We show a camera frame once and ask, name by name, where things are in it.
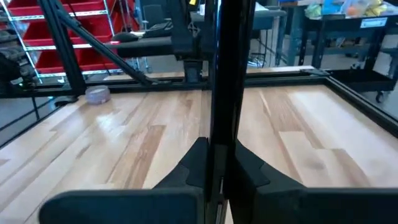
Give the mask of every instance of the black metal bar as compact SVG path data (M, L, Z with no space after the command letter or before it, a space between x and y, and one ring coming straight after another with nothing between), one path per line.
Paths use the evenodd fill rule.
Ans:
M200 82L203 61L184 61L184 75L186 82Z
M48 88L64 88L66 86L67 86L67 84L63 84L63 83L43 83L43 84L36 85L35 90L48 89Z
M0 99L2 98L30 98L32 96L42 97L42 96L74 96L76 92L73 90L60 90L55 89L38 89L35 91L18 91L13 93L0 94Z
M201 52L212 62L215 50L215 0L206 0L205 24L201 32Z
M207 90L207 83L174 83L143 86L135 85L113 85L108 87L111 93L140 93L147 91L183 91L183 90Z
M307 50L307 41L308 41L308 23L304 24L303 31L302 31L302 38L301 38L301 45L300 45L300 55L298 58L298 65L304 64L305 59L305 51Z
M81 75L67 28L61 24L57 16L56 1L58 0L38 0L38 3L43 11L43 15L47 18L47 25L53 37L57 52L63 62L63 68L72 90L76 95L84 94L86 84Z
M167 82L168 84L163 84L163 85L171 85L173 83L183 83L184 82L184 77L163 77L163 78L156 78L156 80L161 81L161 82ZM205 83L207 77L203 77L203 82ZM87 81L87 86L95 86L95 85L135 85L139 84L139 82L132 80L132 79L126 79L126 80L103 80L103 81Z
M33 110L35 111L35 115L36 115L36 120L39 120L40 119L39 109L37 107L36 99L34 96L32 96L32 103L33 103Z
M287 16L279 17L279 25L278 25L278 38L276 43L275 50L275 66L278 67L280 65L280 60L282 58L282 48L283 48L283 39L285 37L285 28L286 28Z
M254 0L219 0L216 4L215 77L205 192L207 223L225 218L226 174L235 153L255 3Z
M297 85L321 85L325 77L279 77L259 78L246 80L245 87L268 87L268 86L297 86Z
M120 57L145 57L173 55L171 37L143 38L133 42L105 44L109 49L116 49Z
M190 13L188 12L188 2L181 0L168 0L170 14L173 22L172 42L174 54L178 57L189 57L194 48L194 37L188 30Z
M93 37L93 35L91 35L86 29L82 28L81 24L77 20L69 16L69 14L66 14L64 11L57 11L56 15L57 17L59 17L60 21L65 26L74 31L75 34L77 34L79 37L85 40L100 54L104 55L105 57L110 59L113 63L115 63L117 66L119 66L131 78L138 80L143 85L152 84L152 82L148 77L146 77L146 75L144 75L141 71L133 69L121 57L117 56L110 49L105 47L104 44L102 44L95 37Z
M392 75L392 79L398 80L398 54L391 55L391 63L390 63L390 74Z
M368 118L398 138L398 120L395 117L385 112L383 109L380 109L359 93L350 89L333 77L328 77L325 85L342 97L342 99L360 110L360 112L365 114Z
M325 41L326 41L325 24L326 20L322 20L322 24L317 32L317 38L315 39L315 48L313 50L312 63L311 63L311 65L314 66L315 68L320 68L322 64L323 52L325 50Z
M258 78L272 78L272 77L304 77L311 74L303 71L296 72L252 72L246 74L246 80Z
M373 71L374 64L376 63L377 56L379 55L381 44L384 36L386 35L385 29L378 29L373 31L371 38L371 46L368 50L368 55L365 60L364 70L365 72Z

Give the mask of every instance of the workbench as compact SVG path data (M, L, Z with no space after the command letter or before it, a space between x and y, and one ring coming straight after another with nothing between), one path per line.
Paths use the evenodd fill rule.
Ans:
M284 30L287 30L287 33L289 35L289 46L287 47L287 51L284 52L284 48L280 49L277 52L277 60L276 60L276 65L278 66L280 64L280 60L283 60L286 65L288 66L294 66L295 65L295 58L298 55L298 52L300 51L300 47L302 46L302 42L305 42L307 44L307 38L311 40L315 40L318 37L319 31L315 31L311 29L309 26L305 26L304 24L308 25L309 19L305 17L305 9L307 8L308 5L315 3L315 4L321 4L323 1L322 0L300 0L300 1L295 1L295 2L281 2L280 6L282 7L283 10L287 11L288 16L287 17L281 17L279 21L279 34L278 34L278 42L283 41L285 37L285 33L283 32ZM367 29L360 29L357 30L357 27L347 27L347 25L344 23L341 28L349 28L346 30L343 29L335 29L331 30L332 32L327 33L328 39L336 39L336 38L357 38L357 37L362 37L367 39L363 45L358 45L358 46L351 46L351 47L330 47L325 49L323 54L325 55L332 55L332 54L355 54L359 53L359 61L363 62L366 59L366 55L371 49L371 44L373 40L373 33L368 32ZM306 40L303 39L304 36L304 30L308 30L307 32L307 37ZM392 34L397 34L398 29L389 29L387 30L386 34L387 35L392 35ZM313 55L316 54L314 52L316 50L316 47L307 47L304 52L301 52L301 54L304 55Z
M0 223L37 223L40 205L71 189L153 187L209 136L210 103L194 90L64 106L0 150ZM323 85L245 89L238 138L309 187L398 187L398 140Z

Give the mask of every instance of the vertical black pole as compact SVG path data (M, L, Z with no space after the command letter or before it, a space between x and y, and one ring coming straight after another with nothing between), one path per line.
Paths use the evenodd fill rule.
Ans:
M207 166L207 223L223 223L224 178L233 160L241 114L255 0L215 1L215 59Z
M325 51L325 42L326 42L326 21L322 19L322 25L320 29L318 29L317 38L315 40L315 48L313 50L312 62L311 65L315 68L320 68L322 64L323 53Z
M38 121L40 119L40 115L39 115L39 109L37 108L36 99L34 96L32 96L32 103L33 103L33 109L34 109L35 115L36 115L36 120Z
M60 56L63 68L68 77L70 87L76 95L84 94L86 83L81 75L72 42L68 36L67 28L61 24L57 14L58 0L38 0L49 30L51 31L54 44Z
M298 58L298 65L303 65L305 60L305 53L307 51L307 40L308 40L308 23L306 22L303 27L303 33L301 37L300 46L300 57Z
M366 73L370 74L373 71L373 67L376 63L377 56L379 55L381 44L383 43L385 35L385 29L376 29L375 31L373 31L373 35L371 37L371 46L369 47L368 55L365 60L364 69Z

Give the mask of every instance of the table leg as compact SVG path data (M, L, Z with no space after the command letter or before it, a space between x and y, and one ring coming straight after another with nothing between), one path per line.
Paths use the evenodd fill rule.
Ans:
M295 58L301 44L304 7L293 8L292 28L290 30L289 49L287 52L287 66L295 65Z
M326 41L326 33L325 33L325 21L322 22L321 29L317 32L317 38L315 40L315 48L313 50L312 62L311 65L314 68L320 68L322 64L322 58L325 51L325 41Z
M287 21L286 16L279 17L278 38L276 42L276 52L275 52L275 66L280 65L280 58L282 57L282 46L284 44L286 21Z

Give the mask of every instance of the red shelf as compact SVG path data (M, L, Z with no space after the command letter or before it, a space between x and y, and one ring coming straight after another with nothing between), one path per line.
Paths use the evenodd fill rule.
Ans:
M114 63L103 57L94 49L78 49L75 50L79 67L82 71L117 69ZM57 51L47 50L40 54L36 63L36 69L39 73L58 73L64 72L62 61Z
M36 63L36 69L40 73L58 73L63 72L62 61L57 51L48 50L40 54Z
M112 31L109 26L108 17L93 17L87 19L80 19L82 26L91 34L95 36L100 42L109 42L112 39ZM112 24L114 31L120 32L123 27L123 21L119 14L115 12L112 16ZM73 44L85 44L86 42L77 36L74 32L69 31L69 36L71 37Z
M72 12L67 4L68 1L76 12L99 11L105 9L103 0L61 0L65 10L68 12ZM107 0L108 7L112 7L114 2L115 0ZM37 5L37 0L12 0L8 4L8 9L13 16L36 16L43 14L40 6Z
M54 45L46 22L32 22L26 30L23 41L30 46Z
M109 42L112 39L112 32L109 26L108 17L102 15L100 17L90 17L80 19L83 27L93 34L101 42ZM113 28L115 32L121 31L123 22L117 12L113 14ZM68 31L73 44L85 44L86 42L78 37L71 30ZM32 47L54 45L54 41L50 35L46 22L31 22L23 37L23 41Z
M78 61L82 71L117 69L114 63L102 56L94 49L78 50Z

